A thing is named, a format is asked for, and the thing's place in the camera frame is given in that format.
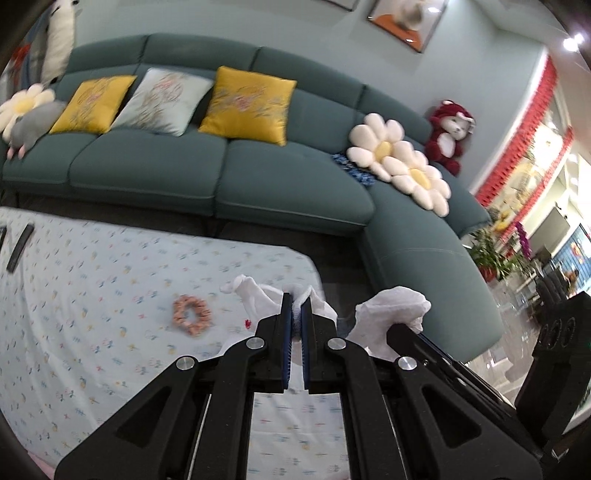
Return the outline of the green potted plant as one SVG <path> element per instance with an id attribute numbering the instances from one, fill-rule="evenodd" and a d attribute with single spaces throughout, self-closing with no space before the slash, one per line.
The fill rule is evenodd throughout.
<path id="1" fill-rule="evenodd" d="M 527 234 L 519 227 L 501 241 L 492 227 L 472 232 L 468 253 L 487 283 L 501 282 L 512 274 L 530 275 L 534 270 L 533 253 Z"/>

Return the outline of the floral light blue tablecloth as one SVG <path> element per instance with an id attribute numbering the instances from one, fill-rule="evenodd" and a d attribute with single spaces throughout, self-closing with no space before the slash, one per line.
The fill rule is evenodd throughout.
<path id="1" fill-rule="evenodd" d="M 176 358 L 217 356 L 252 335 L 221 286 L 252 276 L 279 289 L 320 289 L 314 263 L 287 247 L 211 240 L 3 208 L 1 410 L 25 450 L 54 468 Z M 212 319 L 192 337 L 172 322 L 181 295 Z"/>

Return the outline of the white flower cushion lower right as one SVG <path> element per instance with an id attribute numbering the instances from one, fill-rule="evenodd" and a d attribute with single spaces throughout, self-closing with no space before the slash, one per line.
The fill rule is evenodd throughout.
<path id="1" fill-rule="evenodd" d="M 390 183 L 417 205 L 441 218 L 449 214 L 451 187 L 422 152 L 411 149 L 386 156 L 382 165 L 391 176 Z"/>

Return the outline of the blue patterned scrunchie on sofa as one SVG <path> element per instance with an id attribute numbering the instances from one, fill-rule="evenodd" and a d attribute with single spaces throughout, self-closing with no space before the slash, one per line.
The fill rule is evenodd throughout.
<path id="1" fill-rule="evenodd" d="M 376 176 L 372 172 L 368 169 L 356 166 L 354 162 L 349 160 L 349 158 L 342 153 L 332 155 L 332 161 L 365 187 L 373 186 L 377 181 Z"/>

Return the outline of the white flower cushion upper right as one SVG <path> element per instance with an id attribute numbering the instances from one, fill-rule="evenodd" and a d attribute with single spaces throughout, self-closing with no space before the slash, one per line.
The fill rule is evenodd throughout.
<path id="1" fill-rule="evenodd" d="M 349 132 L 346 158 L 356 167 L 369 170 L 379 180 L 390 183 L 394 176 L 407 175 L 409 167 L 394 155 L 394 147 L 404 141 L 405 130 L 393 119 L 370 113 Z"/>

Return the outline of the red and white teddy bear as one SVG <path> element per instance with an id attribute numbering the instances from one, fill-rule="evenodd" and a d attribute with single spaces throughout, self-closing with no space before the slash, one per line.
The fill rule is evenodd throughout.
<path id="1" fill-rule="evenodd" d="M 433 131 L 425 145 L 425 155 L 430 162 L 446 168 L 457 177 L 461 171 L 459 159 L 463 156 L 463 142 L 475 130 L 476 120 L 462 105 L 443 100 L 430 117 Z"/>

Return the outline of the slim black remote control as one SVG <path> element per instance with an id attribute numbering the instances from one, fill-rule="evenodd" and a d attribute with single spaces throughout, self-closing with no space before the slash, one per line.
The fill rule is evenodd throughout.
<path id="1" fill-rule="evenodd" d="M 23 252 L 27 246 L 29 239 L 35 231 L 33 223 L 28 223 L 21 232 L 21 235 L 13 248 L 11 256 L 8 260 L 6 270 L 8 273 L 13 274 L 20 262 Z"/>

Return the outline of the large yellow embroidered pillow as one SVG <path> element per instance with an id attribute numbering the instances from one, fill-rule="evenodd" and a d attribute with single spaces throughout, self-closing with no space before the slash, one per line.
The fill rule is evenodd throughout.
<path id="1" fill-rule="evenodd" d="M 285 146 L 296 87 L 296 80 L 220 66 L 198 131 Z"/>

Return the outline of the teal sectional sofa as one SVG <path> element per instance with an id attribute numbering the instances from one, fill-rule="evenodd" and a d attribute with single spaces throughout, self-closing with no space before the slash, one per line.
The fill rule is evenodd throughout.
<path id="1" fill-rule="evenodd" d="M 3 160 L 1 184 L 13 192 L 152 207 L 219 220 L 355 235 L 377 289 L 403 285 L 431 302 L 426 336 L 459 361 L 493 347 L 504 332 L 496 301 L 462 238 L 490 217 L 454 177 L 450 211 L 439 217 L 384 182 L 365 187 L 335 163 L 349 131 L 369 113 L 397 120 L 422 149 L 429 122 L 398 100 L 307 58 L 207 36 L 156 33 L 120 37 L 73 50 L 54 87 L 67 101 L 87 80 L 151 67 L 205 78 L 228 66 L 293 80 L 287 143 L 204 134 L 207 102 L 181 136 L 120 128 L 103 135 L 42 138 L 23 160 Z"/>

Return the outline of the orange framed picture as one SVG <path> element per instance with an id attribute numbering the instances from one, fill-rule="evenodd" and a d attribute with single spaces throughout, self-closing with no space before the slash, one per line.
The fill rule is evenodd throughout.
<path id="1" fill-rule="evenodd" d="M 367 19 L 415 52 L 423 53 L 448 3 L 448 0 L 375 1 Z"/>

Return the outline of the small yellow embroidered pillow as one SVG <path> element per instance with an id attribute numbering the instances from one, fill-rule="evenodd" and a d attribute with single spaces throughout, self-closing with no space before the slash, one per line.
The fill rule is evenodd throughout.
<path id="1" fill-rule="evenodd" d="M 135 79 L 135 75 L 119 75 L 82 82 L 49 134 L 107 133 Z"/>

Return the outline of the middle framed picture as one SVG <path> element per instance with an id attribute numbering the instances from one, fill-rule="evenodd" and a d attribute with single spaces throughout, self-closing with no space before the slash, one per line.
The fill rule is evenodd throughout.
<path id="1" fill-rule="evenodd" d="M 325 2 L 348 12 L 353 12 L 359 4 L 359 0 L 325 0 Z"/>

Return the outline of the grey plush mouse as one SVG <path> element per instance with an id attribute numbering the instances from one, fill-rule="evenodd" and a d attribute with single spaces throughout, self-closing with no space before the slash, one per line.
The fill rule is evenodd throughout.
<path id="1" fill-rule="evenodd" d="M 9 135 L 6 158 L 14 156 L 23 159 L 36 142 L 46 135 L 66 108 L 63 101 L 53 101 L 33 108 L 18 118 Z"/>

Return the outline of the blue curtain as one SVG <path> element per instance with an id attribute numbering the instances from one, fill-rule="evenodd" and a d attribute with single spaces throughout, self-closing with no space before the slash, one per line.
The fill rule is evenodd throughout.
<path id="1" fill-rule="evenodd" d="M 49 20 L 48 7 L 36 20 L 24 39 L 19 44 L 30 43 L 31 49 L 25 59 L 22 70 L 14 75 L 10 59 L 1 73 L 1 101 L 8 100 L 14 93 L 28 89 L 32 84 L 40 81 L 41 69 L 46 52 L 47 27 Z"/>

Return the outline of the red curtain tie bow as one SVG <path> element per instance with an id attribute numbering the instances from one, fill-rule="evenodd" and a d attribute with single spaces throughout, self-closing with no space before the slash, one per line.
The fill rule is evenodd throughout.
<path id="1" fill-rule="evenodd" d="M 23 63 L 27 58 L 31 49 L 30 43 L 24 43 L 18 46 L 11 55 L 11 67 L 14 75 L 17 75 L 22 70 Z"/>

